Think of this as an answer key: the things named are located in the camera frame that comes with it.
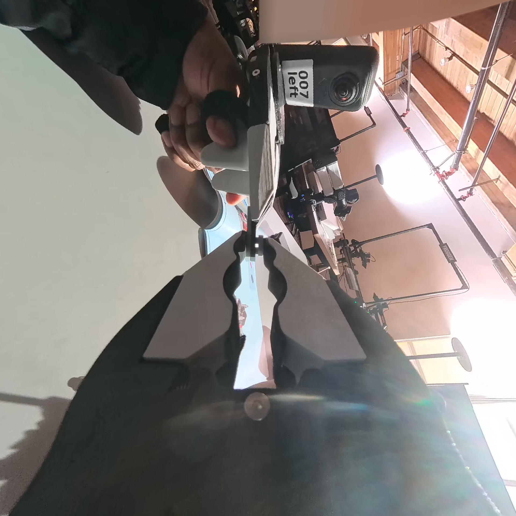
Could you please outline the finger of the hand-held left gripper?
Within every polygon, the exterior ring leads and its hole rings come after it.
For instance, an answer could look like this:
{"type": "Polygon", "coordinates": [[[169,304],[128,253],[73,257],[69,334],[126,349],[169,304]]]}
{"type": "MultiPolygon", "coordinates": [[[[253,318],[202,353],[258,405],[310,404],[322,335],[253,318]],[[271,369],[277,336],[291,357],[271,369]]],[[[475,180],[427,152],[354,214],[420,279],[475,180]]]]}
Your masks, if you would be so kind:
{"type": "Polygon", "coordinates": [[[261,224],[273,208],[278,188],[281,146],[268,124],[248,130],[249,217],[261,224]]]}

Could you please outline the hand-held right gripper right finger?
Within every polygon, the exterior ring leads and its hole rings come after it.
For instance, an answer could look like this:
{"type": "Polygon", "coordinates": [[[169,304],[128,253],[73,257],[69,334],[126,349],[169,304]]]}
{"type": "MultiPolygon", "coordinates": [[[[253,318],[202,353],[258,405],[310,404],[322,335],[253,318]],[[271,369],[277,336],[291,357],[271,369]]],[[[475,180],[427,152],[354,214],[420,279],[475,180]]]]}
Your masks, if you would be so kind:
{"type": "Polygon", "coordinates": [[[310,370],[358,364],[366,354],[321,275],[271,238],[263,241],[275,384],[297,384],[310,370]]]}

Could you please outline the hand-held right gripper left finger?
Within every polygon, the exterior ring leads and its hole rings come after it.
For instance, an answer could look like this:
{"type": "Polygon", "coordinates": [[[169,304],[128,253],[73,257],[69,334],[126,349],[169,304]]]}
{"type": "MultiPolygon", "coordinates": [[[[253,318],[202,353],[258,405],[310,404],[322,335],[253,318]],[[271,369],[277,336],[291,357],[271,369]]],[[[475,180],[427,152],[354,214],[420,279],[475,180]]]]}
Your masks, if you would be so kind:
{"type": "Polygon", "coordinates": [[[245,243],[237,233],[184,273],[144,360],[236,370],[243,344],[234,293],[245,243]]]}

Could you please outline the black toy brick plate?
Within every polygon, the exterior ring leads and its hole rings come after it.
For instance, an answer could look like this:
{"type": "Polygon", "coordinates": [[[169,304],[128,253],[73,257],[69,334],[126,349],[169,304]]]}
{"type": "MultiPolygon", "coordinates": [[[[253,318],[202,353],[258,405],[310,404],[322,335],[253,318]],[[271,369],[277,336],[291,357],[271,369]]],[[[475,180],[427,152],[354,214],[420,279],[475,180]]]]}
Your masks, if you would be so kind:
{"type": "Polygon", "coordinates": [[[244,241],[246,259],[255,261],[263,257],[264,237],[257,233],[257,221],[248,218],[244,241]]]}

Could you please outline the person's left forearm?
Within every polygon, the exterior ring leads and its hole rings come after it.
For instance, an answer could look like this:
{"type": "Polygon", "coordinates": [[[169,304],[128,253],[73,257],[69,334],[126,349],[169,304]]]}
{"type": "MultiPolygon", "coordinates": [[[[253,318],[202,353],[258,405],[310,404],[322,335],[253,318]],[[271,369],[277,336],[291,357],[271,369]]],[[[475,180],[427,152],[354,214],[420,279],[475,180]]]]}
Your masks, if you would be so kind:
{"type": "Polygon", "coordinates": [[[1,25],[35,32],[68,55],[87,58],[163,110],[207,16],[199,1],[1,1],[1,25]]]}

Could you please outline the grey desk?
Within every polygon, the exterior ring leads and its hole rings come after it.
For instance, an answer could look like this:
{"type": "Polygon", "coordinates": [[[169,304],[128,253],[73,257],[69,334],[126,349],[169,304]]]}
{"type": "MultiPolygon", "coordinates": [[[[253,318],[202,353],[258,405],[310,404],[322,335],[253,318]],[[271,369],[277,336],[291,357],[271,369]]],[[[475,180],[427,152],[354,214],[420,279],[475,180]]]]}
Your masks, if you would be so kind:
{"type": "Polygon", "coordinates": [[[1,27],[1,515],[29,486],[116,333],[200,257],[217,216],[166,157],[155,107],[104,113],[28,36],[1,27]]]}

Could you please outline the person's left hand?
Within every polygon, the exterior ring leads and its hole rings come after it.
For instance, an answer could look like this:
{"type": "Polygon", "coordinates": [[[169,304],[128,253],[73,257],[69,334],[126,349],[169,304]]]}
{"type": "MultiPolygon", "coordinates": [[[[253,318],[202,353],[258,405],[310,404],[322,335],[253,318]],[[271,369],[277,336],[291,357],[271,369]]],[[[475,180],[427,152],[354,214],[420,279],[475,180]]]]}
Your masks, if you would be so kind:
{"type": "Polygon", "coordinates": [[[161,135],[168,157],[188,173],[203,168],[200,155],[209,143],[236,146],[232,122],[218,116],[203,122],[201,117],[203,100],[218,90],[242,97],[245,76],[213,21],[206,19],[186,48],[182,75],[167,109],[169,129],[161,135]]]}

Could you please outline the black storage rack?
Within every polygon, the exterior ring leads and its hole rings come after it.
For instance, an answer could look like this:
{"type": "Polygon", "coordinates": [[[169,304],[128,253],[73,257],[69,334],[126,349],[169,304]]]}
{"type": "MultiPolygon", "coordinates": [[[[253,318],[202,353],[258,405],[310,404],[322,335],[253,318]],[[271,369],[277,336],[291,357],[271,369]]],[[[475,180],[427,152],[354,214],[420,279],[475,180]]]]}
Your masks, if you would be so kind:
{"type": "Polygon", "coordinates": [[[325,108],[286,105],[284,144],[281,146],[280,173],[310,160],[318,152],[337,148],[330,112],[325,108]]]}

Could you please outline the blue instruction booklet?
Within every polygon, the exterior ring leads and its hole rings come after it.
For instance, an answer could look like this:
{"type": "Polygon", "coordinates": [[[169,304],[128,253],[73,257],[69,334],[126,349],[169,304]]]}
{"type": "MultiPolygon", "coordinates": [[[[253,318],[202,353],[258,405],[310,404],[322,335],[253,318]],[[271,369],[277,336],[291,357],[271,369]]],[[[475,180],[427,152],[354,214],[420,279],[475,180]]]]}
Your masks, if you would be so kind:
{"type": "MultiPolygon", "coordinates": [[[[201,256],[211,253],[233,235],[247,229],[247,201],[236,206],[220,196],[216,219],[200,230],[201,256]]],[[[270,344],[276,298],[269,290],[269,270],[263,258],[251,261],[243,257],[240,263],[241,282],[234,298],[243,348],[238,360],[234,387],[236,389],[274,389],[273,357],[270,344]]]]}

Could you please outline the black floor lamp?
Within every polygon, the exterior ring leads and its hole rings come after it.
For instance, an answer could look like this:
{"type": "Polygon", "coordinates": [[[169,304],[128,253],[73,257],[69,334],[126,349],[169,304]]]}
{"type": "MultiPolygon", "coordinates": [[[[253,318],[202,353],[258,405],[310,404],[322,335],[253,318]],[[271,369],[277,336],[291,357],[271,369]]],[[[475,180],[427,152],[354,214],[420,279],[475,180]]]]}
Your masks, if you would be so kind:
{"type": "Polygon", "coordinates": [[[423,353],[423,354],[411,354],[407,355],[409,360],[428,360],[428,359],[441,359],[441,358],[456,358],[461,367],[466,372],[472,372],[473,366],[468,353],[461,341],[456,338],[451,338],[452,352],[435,352],[435,353],[423,353]]]}
{"type": "Polygon", "coordinates": [[[346,186],[344,186],[344,189],[353,189],[353,188],[357,187],[358,185],[364,184],[364,183],[366,183],[368,181],[372,181],[372,180],[377,180],[380,185],[382,185],[382,186],[384,185],[384,174],[383,174],[383,171],[379,164],[376,164],[376,166],[375,166],[375,174],[374,175],[364,178],[360,181],[354,182],[352,184],[346,185],[346,186]]]}

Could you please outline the metal ceiling pipe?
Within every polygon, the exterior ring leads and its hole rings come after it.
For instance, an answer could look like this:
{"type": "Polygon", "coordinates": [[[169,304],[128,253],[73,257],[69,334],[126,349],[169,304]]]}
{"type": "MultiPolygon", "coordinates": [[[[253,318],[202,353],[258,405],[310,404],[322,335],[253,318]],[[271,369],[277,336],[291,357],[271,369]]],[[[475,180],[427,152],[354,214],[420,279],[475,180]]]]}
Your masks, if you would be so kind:
{"type": "Polygon", "coordinates": [[[461,162],[463,154],[467,151],[468,143],[470,141],[474,129],[475,119],[478,112],[481,97],[486,82],[488,80],[491,67],[494,63],[496,51],[499,47],[499,42],[504,30],[505,23],[508,19],[512,4],[512,1],[503,2],[500,3],[498,7],[498,11],[496,13],[496,17],[489,37],[487,49],[483,58],[482,66],[478,74],[474,94],[468,107],[468,112],[464,120],[462,132],[458,140],[457,148],[455,150],[454,159],[450,166],[449,172],[451,174],[455,173],[455,171],[459,169],[459,164],[461,162]]]}
{"type": "Polygon", "coordinates": [[[492,147],[495,143],[495,140],[500,132],[500,127],[501,127],[501,124],[503,122],[503,120],[505,119],[506,117],[506,114],[508,112],[508,109],[510,107],[510,104],[511,104],[511,101],[513,100],[513,97],[515,95],[515,81],[513,82],[513,85],[511,87],[511,90],[508,94],[508,97],[507,97],[507,100],[506,100],[506,103],[504,104],[504,107],[503,107],[503,110],[501,111],[500,113],[500,117],[496,123],[496,125],[494,126],[494,129],[493,129],[493,132],[488,140],[488,144],[486,146],[486,149],[484,151],[484,154],[483,154],[483,158],[481,160],[481,163],[477,169],[477,172],[474,176],[474,179],[473,179],[473,182],[472,184],[470,185],[469,189],[468,189],[468,193],[467,193],[467,197],[470,197],[471,195],[473,195],[473,192],[474,192],[474,189],[477,187],[477,184],[478,184],[478,180],[479,180],[479,177],[481,175],[481,172],[483,171],[484,169],[484,166],[486,164],[486,161],[487,161],[487,158],[489,157],[489,154],[492,150],[492,147]]]}

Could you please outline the black frame stand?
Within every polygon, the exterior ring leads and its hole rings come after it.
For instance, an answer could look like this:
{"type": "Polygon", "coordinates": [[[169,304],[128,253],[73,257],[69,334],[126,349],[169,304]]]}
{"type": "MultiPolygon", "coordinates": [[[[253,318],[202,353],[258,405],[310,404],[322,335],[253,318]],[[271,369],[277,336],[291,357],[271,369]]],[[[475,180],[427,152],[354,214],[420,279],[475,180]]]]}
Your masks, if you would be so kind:
{"type": "Polygon", "coordinates": [[[398,296],[398,297],[388,298],[388,299],[382,298],[378,301],[371,301],[371,302],[365,303],[366,306],[378,306],[382,303],[396,304],[396,303],[416,302],[416,301],[422,301],[425,299],[433,299],[433,298],[439,298],[439,297],[460,295],[462,293],[467,293],[470,290],[470,285],[469,285],[466,277],[464,276],[461,269],[457,265],[457,260],[455,258],[455,255],[453,254],[448,243],[446,243],[442,240],[442,238],[438,234],[437,230],[435,229],[435,226],[432,223],[419,225],[419,226],[416,226],[413,228],[404,229],[404,230],[397,231],[394,233],[389,233],[386,235],[370,238],[370,239],[367,239],[364,241],[357,241],[357,240],[352,239],[352,241],[350,243],[350,248],[353,249],[354,251],[362,252],[363,246],[365,244],[369,244],[372,242],[379,242],[379,241],[382,241],[382,240],[385,240],[388,238],[393,238],[393,237],[397,237],[397,236],[401,236],[404,234],[409,234],[412,232],[425,230],[425,229],[430,230],[432,232],[432,234],[434,235],[436,241],[439,244],[439,248],[442,252],[442,255],[444,256],[444,258],[446,259],[448,264],[452,267],[457,278],[460,280],[461,286],[457,287],[457,288],[443,289],[443,290],[434,291],[434,292],[416,293],[413,295],[398,296]]]}

